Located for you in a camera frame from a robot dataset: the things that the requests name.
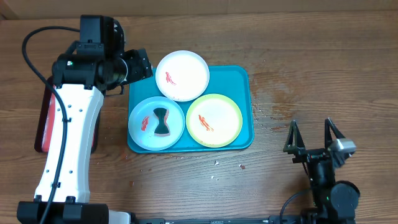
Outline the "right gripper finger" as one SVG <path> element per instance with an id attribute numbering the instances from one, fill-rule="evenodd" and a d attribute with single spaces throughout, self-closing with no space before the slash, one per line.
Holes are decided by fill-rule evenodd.
<path id="1" fill-rule="evenodd" d="M 345 136 L 335 126 L 331 118 L 327 118 L 325 120 L 325 148 L 342 149 L 341 139 L 344 138 Z"/>
<path id="2" fill-rule="evenodd" d="M 290 122 L 289 133 L 283 152 L 305 152 L 305 145 L 296 120 Z"/>

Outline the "white plate with red stain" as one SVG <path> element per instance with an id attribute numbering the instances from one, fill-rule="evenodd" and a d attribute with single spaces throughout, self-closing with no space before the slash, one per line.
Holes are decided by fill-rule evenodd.
<path id="1" fill-rule="evenodd" d="M 160 92 L 174 101 L 198 98 L 210 82 L 210 70 L 198 54 L 178 50 L 166 55 L 155 70 L 155 82 Z"/>

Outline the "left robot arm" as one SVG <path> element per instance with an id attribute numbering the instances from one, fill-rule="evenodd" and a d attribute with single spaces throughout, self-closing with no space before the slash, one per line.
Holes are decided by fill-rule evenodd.
<path id="1" fill-rule="evenodd" d="M 120 23 L 83 15 L 80 38 L 52 65 L 45 82 L 55 98 L 45 169 L 31 202 L 19 202 L 21 223 L 134 223 L 129 212 L 90 202 L 88 169 L 106 92 L 152 76 L 144 49 L 125 50 Z"/>

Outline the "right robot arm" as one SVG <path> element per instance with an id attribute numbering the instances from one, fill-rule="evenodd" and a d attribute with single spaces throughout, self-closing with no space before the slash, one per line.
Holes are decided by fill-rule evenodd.
<path id="1" fill-rule="evenodd" d="M 355 223 L 355 210 L 360 191 L 354 183 L 335 180 L 335 170 L 342 167 L 356 151 L 356 145 L 346 138 L 330 118 L 325 120 L 324 147 L 307 150 L 295 120 L 290 122 L 283 151 L 294 155 L 293 163 L 303 165 L 310 187 L 291 196 L 282 206 L 279 222 L 287 223 Z M 287 205 L 300 195 L 312 193 L 313 208 L 300 215 L 285 218 Z"/>

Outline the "light blue plate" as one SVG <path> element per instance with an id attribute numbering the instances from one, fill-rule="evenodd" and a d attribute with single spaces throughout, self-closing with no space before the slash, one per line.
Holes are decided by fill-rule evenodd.
<path id="1" fill-rule="evenodd" d="M 167 124 L 170 134 L 158 136 L 154 134 L 159 121 L 153 110 L 166 108 L 169 111 Z M 130 112 L 128 132 L 133 143 L 148 151 L 162 151 L 172 147 L 182 137 L 185 130 L 185 115 L 181 107 L 174 101 L 153 96 L 142 100 Z"/>

